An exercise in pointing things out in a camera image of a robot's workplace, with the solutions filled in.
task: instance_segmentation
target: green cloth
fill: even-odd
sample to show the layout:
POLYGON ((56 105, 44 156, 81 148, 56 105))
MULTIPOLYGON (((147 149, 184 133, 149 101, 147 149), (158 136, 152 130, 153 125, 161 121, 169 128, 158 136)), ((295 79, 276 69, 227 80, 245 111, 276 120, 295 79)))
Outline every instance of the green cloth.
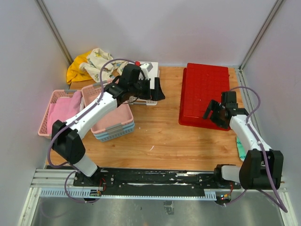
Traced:
POLYGON ((238 137, 236 137, 236 145, 237 145, 238 155, 241 161, 244 161, 246 157, 246 152, 238 137))

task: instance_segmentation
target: wooden table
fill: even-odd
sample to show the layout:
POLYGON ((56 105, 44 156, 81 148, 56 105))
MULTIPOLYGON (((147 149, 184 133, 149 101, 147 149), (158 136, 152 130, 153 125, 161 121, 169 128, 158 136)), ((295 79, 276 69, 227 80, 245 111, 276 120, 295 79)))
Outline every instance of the wooden table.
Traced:
MULTIPOLYGON (((230 88, 237 86, 233 68, 229 68, 229 75, 230 88)), ((89 131, 83 139, 86 154, 101 167, 213 170, 222 163, 241 165, 232 130, 225 132, 178 123, 182 76, 182 67, 160 67, 166 99, 156 106, 130 105, 135 121, 133 133, 102 143, 89 131)), ((73 82, 70 89, 93 83, 73 82)), ((243 107, 239 90, 237 98, 239 107, 243 107)), ((63 162, 54 151, 51 159, 54 164, 63 162)))

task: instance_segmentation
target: folded pink cloth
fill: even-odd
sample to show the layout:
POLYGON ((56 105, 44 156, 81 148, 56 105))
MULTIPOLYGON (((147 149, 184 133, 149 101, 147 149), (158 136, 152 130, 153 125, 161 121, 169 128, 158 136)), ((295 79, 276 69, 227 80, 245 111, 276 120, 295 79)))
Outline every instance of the folded pink cloth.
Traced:
POLYGON ((55 121, 66 121, 79 112, 81 92, 76 91, 72 97, 60 97, 55 104, 49 105, 47 117, 47 133, 51 134, 55 121))

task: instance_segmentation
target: white wall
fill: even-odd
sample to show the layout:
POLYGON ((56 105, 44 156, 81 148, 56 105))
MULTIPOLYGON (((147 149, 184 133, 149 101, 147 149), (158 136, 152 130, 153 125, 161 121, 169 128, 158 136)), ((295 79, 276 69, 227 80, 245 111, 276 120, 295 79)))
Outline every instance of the white wall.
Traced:
POLYGON ((245 74, 259 92, 258 119, 264 139, 281 150, 284 176, 301 223, 301 1, 286 1, 263 37, 245 74))
POLYGON ((114 57, 238 65, 275 0, 45 0, 74 58, 114 57))
POLYGON ((33 0, 0 2, 0 224, 15 226, 49 143, 38 129, 67 63, 33 0))

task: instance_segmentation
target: red lid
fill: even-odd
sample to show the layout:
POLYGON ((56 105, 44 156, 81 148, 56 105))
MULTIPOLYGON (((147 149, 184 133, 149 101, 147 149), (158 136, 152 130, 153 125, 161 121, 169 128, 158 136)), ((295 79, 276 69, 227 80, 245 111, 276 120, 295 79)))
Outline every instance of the red lid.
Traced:
POLYGON ((222 92, 229 91, 227 67, 187 64, 184 69, 179 123, 208 129, 222 129, 203 115, 213 99, 221 101, 222 92))

